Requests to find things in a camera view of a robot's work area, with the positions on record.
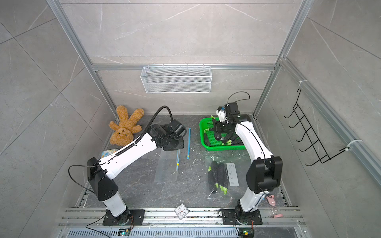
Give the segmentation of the dark eggplant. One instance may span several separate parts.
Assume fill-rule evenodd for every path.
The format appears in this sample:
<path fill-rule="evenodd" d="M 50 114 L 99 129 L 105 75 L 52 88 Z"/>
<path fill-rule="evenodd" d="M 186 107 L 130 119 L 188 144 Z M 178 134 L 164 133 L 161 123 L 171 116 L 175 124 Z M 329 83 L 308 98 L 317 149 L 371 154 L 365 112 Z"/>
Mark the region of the dark eggplant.
<path fill-rule="evenodd" d="M 229 185 L 229 176 L 228 171 L 224 163 L 218 164 L 218 180 L 219 180 L 219 188 L 224 193 L 227 194 L 228 185 Z"/>

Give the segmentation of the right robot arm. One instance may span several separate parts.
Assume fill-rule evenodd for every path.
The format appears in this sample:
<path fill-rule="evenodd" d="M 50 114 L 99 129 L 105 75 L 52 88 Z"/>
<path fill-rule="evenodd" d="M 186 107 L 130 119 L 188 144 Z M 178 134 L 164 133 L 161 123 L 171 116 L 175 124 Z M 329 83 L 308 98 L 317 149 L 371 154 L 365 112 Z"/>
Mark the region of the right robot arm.
<path fill-rule="evenodd" d="M 266 148 L 249 115 L 239 111 L 239 101 L 227 100 L 224 106 L 218 107 L 218 119 L 213 120 L 212 129 L 216 139 L 220 139 L 222 134 L 226 135 L 223 140 L 225 145 L 228 139 L 237 135 L 249 154 L 251 165 L 246 174 L 248 188 L 236 206 L 237 220 L 247 223 L 260 202 L 280 185 L 283 161 Z"/>

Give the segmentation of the clear zip-top bag blue zipper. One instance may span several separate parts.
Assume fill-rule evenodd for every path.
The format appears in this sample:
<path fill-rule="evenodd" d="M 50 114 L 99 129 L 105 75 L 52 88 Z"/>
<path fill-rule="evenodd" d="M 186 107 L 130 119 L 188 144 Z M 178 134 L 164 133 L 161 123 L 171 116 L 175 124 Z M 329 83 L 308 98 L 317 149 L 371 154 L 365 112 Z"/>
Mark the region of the clear zip-top bag blue zipper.
<path fill-rule="evenodd" d="M 246 174 L 251 165 L 247 153 L 204 156 L 205 207 L 234 207 L 248 188 Z"/>

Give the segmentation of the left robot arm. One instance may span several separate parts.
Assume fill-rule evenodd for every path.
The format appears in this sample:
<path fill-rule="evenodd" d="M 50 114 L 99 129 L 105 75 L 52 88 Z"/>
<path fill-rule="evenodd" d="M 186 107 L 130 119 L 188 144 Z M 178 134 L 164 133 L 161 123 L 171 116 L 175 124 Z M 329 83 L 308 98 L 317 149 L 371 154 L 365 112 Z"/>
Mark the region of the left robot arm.
<path fill-rule="evenodd" d="M 163 109 L 167 109 L 170 122 L 164 125 L 154 124 L 155 118 Z M 107 211 L 116 219 L 127 218 L 130 212 L 114 179 L 127 166 L 157 148 L 164 151 L 183 149 L 186 132 L 186 127 L 173 118 L 170 108 L 161 106 L 137 139 L 109 156 L 100 160 L 93 157 L 86 165 L 77 166 L 87 168 L 90 191 L 106 206 Z"/>

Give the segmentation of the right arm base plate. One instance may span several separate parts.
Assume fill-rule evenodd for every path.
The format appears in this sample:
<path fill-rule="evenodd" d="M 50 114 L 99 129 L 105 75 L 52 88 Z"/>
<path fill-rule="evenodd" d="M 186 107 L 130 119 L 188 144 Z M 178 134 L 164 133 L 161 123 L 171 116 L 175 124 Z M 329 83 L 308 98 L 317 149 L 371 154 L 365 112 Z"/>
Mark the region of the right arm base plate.
<path fill-rule="evenodd" d="M 239 209 L 218 210 L 219 217 L 222 218 L 224 225 L 238 225 L 238 223 L 246 225 L 262 225 L 262 216 L 259 210 L 253 212 L 243 212 Z"/>

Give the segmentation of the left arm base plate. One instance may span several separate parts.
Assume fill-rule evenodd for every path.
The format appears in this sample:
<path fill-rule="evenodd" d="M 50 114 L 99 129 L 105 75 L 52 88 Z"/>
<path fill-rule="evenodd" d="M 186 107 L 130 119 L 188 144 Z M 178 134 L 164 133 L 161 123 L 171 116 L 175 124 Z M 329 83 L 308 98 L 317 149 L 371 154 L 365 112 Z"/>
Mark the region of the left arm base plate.
<path fill-rule="evenodd" d="M 141 226 L 143 224 L 145 215 L 144 209 L 127 209 L 120 216 L 115 217 L 109 210 L 106 210 L 105 218 L 103 220 L 103 226 L 128 226 L 136 225 Z"/>

